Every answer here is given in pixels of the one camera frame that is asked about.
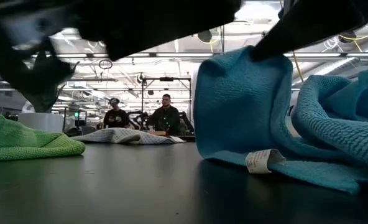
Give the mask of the blue microfiber towel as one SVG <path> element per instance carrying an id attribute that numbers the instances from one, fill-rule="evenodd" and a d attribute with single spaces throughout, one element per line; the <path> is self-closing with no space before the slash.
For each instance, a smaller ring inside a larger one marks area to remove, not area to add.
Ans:
<path id="1" fill-rule="evenodd" d="M 357 193 L 368 183 L 368 70 L 356 81 L 312 75 L 290 106 L 291 61 L 254 62 L 252 52 L 200 65 L 193 106 L 200 155 Z"/>

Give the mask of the white grey microfiber towel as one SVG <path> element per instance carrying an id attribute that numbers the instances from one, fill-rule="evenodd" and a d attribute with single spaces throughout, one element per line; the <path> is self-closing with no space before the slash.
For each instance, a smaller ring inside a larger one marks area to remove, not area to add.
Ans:
<path id="1" fill-rule="evenodd" d="M 100 129 L 89 134 L 74 136 L 71 138 L 81 142 L 137 145 L 177 144 L 185 142 L 184 140 L 175 136 L 158 136 L 147 132 L 126 128 Z"/>

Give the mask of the green microfiber towel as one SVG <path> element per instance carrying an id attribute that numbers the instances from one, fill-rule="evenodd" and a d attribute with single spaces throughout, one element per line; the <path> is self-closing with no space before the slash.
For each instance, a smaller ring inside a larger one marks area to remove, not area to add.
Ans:
<path id="1" fill-rule="evenodd" d="M 28 128 L 0 114 L 0 161 L 79 156 L 85 149 L 66 134 Z"/>

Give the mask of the artificial green plant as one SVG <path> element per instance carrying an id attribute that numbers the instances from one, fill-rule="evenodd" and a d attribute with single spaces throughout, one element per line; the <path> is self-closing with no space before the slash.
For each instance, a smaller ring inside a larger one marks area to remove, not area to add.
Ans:
<path id="1" fill-rule="evenodd" d="M 31 78 L 32 82 L 20 93 L 34 106 L 37 113 L 49 113 L 63 88 L 60 86 L 75 73 L 77 63 L 62 63 L 62 67 L 53 66 Z"/>

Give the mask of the long ceiling light rail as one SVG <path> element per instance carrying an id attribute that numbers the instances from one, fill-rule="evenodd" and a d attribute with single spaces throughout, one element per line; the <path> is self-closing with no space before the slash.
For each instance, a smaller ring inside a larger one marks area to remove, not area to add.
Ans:
<path id="1" fill-rule="evenodd" d="M 167 58 L 208 58 L 219 55 L 219 53 L 137 53 L 127 56 L 128 58 L 167 57 Z M 368 57 L 368 52 L 358 53 L 295 53 L 299 58 L 346 58 L 346 57 Z M 59 58 L 108 58 L 107 54 L 57 54 Z"/>

